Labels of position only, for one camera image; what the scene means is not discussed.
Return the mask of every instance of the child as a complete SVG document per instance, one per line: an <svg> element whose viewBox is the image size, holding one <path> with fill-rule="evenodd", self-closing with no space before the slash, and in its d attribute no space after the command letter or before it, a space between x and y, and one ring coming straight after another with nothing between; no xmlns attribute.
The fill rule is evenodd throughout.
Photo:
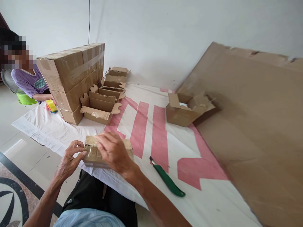
<svg viewBox="0 0 303 227"><path fill-rule="evenodd" d="M6 60L11 63L12 78L18 87L39 104L53 99L41 72L26 50L25 41L20 40L16 33L9 29L0 29L1 50L4 50Z"/></svg>

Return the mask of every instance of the yellow tape dispenser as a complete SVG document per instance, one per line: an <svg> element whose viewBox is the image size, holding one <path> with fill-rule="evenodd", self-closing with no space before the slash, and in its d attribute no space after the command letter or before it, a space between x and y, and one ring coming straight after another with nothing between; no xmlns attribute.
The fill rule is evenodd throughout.
<svg viewBox="0 0 303 227"><path fill-rule="evenodd" d="M50 100L46 100L45 102L46 102L46 105L47 105L48 109L50 110L50 112L52 112L52 113L58 112L58 110L54 104L54 101L52 101L50 99Z"/></svg>

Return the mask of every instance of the green utility knife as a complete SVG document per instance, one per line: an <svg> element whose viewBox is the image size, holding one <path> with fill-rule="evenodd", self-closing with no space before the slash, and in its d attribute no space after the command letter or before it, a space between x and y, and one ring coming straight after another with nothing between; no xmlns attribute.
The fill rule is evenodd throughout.
<svg viewBox="0 0 303 227"><path fill-rule="evenodd" d="M157 165L157 163L152 159L152 157L150 156L149 159L152 162L152 165L154 166L154 168L157 170L158 174L160 175L160 177L162 178L162 180L164 181L164 183L166 184L166 186L170 189L170 191L172 193L174 193L176 196L179 197L184 197L186 194L185 192L182 192L180 190L180 188L178 188L176 186L176 184L173 182L173 180L167 175L167 173L164 171L164 169L160 166Z"/></svg>

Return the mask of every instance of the pink stripe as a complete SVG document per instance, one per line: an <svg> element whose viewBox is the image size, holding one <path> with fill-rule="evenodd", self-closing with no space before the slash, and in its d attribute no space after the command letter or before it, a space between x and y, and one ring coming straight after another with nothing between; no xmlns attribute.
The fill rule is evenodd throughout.
<svg viewBox="0 0 303 227"><path fill-rule="evenodd" d="M154 106L151 156L168 173L168 145L165 128L165 108Z"/></svg>
<svg viewBox="0 0 303 227"><path fill-rule="evenodd" d="M163 92L167 92L167 93L168 93L168 89L160 88L160 91L163 91Z"/></svg>
<svg viewBox="0 0 303 227"><path fill-rule="evenodd" d="M199 190L201 190L201 178L228 180L197 128L193 124L188 127L195 134L201 158L181 158L178 160L178 179Z"/></svg>
<svg viewBox="0 0 303 227"><path fill-rule="evenodd" d="M134 154L139 158L142 158L143 156L148 108L148 103L139 103L132 134L130 136L130 142L134 149Z"/></svg>
<svg viewBox="0 0 303 227"><path fill-rule="evenodd" d="M105 127L104 131L115 132L122 139L125 139L126 136L124 134L122 134L121 132L117 131L118 126L120 124L121 118L122 118L122 116L124 114L124 111L125 111L127 105L130 105L135 110L137 110L138 104L134 100L132 100L131 98L128 98L128 97L123 98L120 103L122 104L122 106L119 107L120 113L113 115L113 117L111 118L110 124Z"/></svg>

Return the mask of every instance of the purple shirt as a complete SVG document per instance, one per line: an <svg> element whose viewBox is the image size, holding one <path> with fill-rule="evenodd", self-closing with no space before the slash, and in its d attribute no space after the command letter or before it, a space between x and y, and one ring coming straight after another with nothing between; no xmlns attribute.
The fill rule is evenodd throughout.
<svg viewBox="0 0 303 227"><path fill-rule="evenodd" d="M30 98L32 98L34 94L42 94L46 89L48 89L37 65L33 65L33 70L35 72L35 75L32 75L23 69L12 70L13 80L17 86Z"/></svg>

